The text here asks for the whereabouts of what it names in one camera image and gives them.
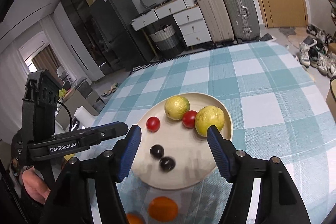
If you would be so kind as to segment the person's left hand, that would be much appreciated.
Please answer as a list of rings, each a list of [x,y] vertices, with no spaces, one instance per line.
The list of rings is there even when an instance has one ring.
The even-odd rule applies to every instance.
[[[36,202],[45,204],[50,194],[50,188],[37,175],[33,166],[23,172],[22,181],[29,196]]]

